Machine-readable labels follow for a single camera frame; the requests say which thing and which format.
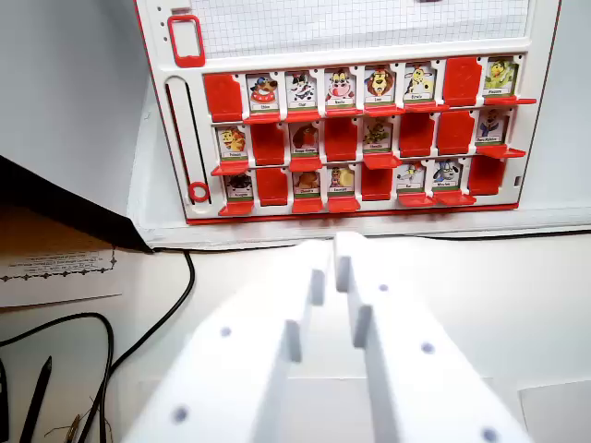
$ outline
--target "red slot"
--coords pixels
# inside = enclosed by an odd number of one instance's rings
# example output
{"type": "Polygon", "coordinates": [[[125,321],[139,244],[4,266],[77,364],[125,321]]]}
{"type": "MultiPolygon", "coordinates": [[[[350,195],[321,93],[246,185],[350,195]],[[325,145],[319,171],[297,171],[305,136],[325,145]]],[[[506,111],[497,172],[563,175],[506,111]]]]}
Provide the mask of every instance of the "red slot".
{"type": "Polygon", "coordinates": [[[423,157],[431,153],[435,122],[429,114],[404,114],[400,127],[402,157],[423,157]]]}
{"type": "Polygon", "coordinates": [[[469,111],[442,114],[437,132],[437,149],[440,154],[466,154],[473,130],[474,118],[469,111]]]}
{"type": "Polygon", "coordinates": [[[361,170],[363,200],[389,200],[392,194],[392,169],[371,170],[365,164],[361,170]]]}
{"type": "Polygon", "coordinates": [[[239,122],[242,120],[240,85],[231,74],[206,74],[203,76],[205,96],[214,122],[239,122]]]}
{"type": "Polygon", "coordinates": [[[250,128],[252,151],[258,166],[283,164],[283,130],[275,123],[254,125],[250,128]]]}
{"type": "Polygon", "coordinates": [[[505,163],[490,157],[476,156],[470,166],[468,188],[473,196],[495,196],[505,172],[505,163]]]}
{"type": "Polygon", "coordinates": [[[257,169],[257,189],[261,206],[287,204],[287,175],[281,168],[257,169]]]}
{"type": "Polygon", "coordinates": [[[450,106],[474,106],[482,66],[476,57],[448,58],[445,65],[443,100],[450,106]]]}
{"type": "Polygon", "coordinates": [[[357,151],[357,126],[350,118],[324,122],[324,149],[329,162],[354,160],[357,151]]]}

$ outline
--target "cartoon bird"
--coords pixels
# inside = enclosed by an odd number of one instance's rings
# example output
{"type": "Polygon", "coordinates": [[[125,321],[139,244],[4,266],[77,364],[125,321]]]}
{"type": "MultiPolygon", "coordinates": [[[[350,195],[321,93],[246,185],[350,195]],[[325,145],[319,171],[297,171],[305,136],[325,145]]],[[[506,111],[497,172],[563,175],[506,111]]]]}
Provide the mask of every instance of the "cartoon bird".
{"type": "Polygon", "coordinates": [[[450,162],[440,162],[439,170],[433,174],[433,179],[435,183],[451,181],[458,173],[460,173],[460,170],[457,166],[452,165],[450,162]]]}
{"type": "Polygon", "coordinates": [[[502,88],[513,81],[514,64],[507,60],[497,60],[490,67],[490,76],[484,79],[487,90],[502,88]]]}
{"type": "Polygon", "coordinates": [[[404,94],[418,94],[421,92],[433,91],[433,80],[428,80],[426,77],[432,77],[433,74],[425,72],[425,68],[417,65],[412,73],[408,73],[404,78],[410,78],[408,87],[404,94]]]}

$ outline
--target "red plastic frame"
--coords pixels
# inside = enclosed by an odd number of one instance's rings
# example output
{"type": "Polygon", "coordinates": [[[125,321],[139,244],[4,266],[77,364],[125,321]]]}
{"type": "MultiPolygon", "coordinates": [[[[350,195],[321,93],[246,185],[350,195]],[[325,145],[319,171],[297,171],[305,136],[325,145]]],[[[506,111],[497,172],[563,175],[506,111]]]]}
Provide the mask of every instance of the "red plastic frame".
{"type": "Polygon", "coordinates": [[[203,39],[201,38],[201,26],[199,19],[193,15],[170,16],[168,18],[168,32],[170,33],[170,43],[173,46],[173,54],[178,67],[202,67],[205,65],[205,50],[203,48],[203,39]],[[173,32],[173,23],[192,21],[195,23],[197,40],[199,43],[199,55],[186,55],[184,57],[178,54],[176,50],[175,33],[173,32]]]}

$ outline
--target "paper sheet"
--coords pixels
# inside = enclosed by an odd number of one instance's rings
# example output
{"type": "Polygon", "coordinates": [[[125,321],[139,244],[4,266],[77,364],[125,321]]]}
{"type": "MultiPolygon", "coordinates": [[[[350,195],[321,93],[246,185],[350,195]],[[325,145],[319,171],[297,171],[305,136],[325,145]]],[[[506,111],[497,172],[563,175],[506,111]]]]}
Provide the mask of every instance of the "paper sheet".
{"type": "Polygon", "coordinates": [[[528,0],[192,0],[209,58],[523,37],[528,0]]]}

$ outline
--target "white plastic piece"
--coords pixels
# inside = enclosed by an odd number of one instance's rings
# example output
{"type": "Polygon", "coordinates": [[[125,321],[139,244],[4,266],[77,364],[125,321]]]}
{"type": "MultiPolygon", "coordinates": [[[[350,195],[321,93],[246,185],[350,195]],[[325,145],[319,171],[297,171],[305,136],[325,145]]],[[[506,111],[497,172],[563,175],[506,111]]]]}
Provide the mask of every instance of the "white plastic piece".
{"type": "Polygon", "coordinates": [[[366,238],[338,233],[334,254],[353,344],[365,351],[376,443],[531,441],[415,287],[401,287],[395,269],[371,259],[366,238]]]}

